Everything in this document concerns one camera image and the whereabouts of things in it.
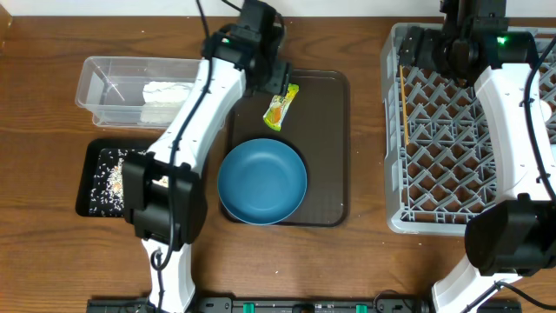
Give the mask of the green wrapper scrap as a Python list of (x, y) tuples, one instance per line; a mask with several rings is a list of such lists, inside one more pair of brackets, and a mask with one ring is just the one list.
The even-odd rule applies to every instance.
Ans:
[(271, 103), (263, 115), (263, 122), (275, 131), (281, 130), (281, 124), (287, 115), (290, 104), (299, 92), (299, 85), (290, 83), (285, 96), (273, 96)]

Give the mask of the wooden chopstick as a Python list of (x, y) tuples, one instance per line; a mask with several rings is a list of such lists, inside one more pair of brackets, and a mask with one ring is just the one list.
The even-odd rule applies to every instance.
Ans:
[(409, 129), (408, 129), (408, 120), (407, 120), (407, 99), (405, 93), (405, 77), (403, 72), (403, 66), (399, 65), (399, 76), (400, 76), (400, 95), (401, 95), (401, 104), (402, 104), (402, 121), (403, 121), (403, 128), (404, 128), (404, 143), (407, 147), (410, 144), (409, 140)]

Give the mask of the white napkin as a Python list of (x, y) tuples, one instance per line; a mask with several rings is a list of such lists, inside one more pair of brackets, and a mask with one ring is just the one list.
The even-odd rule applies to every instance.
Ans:
[(181, 109), (194, 88), (193, 83), (150, 82), (142, 90), (145, 104), (141, 123), (169, 124)]

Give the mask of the large blue plate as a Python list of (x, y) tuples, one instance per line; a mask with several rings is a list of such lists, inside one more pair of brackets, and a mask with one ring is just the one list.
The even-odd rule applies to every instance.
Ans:
[(301, 206), (307, 189), (308, 171), (300, 155), (269, 138), (234, 147), (223, 159), (217, 179), (227, 213), (254, 225), (287, 219)]

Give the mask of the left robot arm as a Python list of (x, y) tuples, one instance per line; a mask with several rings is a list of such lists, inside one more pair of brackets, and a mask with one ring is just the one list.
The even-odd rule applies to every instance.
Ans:
[(270, 4), (246, 1), (235, 23), (207, 32), (193, 89), (164, 133), (122, 163), (127, 223), (149, 256), (148, 312), (184, 312), (195, 295), (192, 243), (207, 216), (203, 167), (216, 134), (246, 92), (283, 96), (291, 64), (279, 59), (286, 36)]

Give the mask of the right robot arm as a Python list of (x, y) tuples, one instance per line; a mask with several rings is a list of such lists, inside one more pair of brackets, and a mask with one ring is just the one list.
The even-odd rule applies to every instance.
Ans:
[(539, 94), (546, 52), (512, 31), (503, 1), (444, 1), (440, 30), (412, 27), (400, 63), (470, 83), (486, 115), (497, 191), (469, 221), (466, 253), (418, 312), (475, 312), (499, 290), (555, 265), (555, 160)]

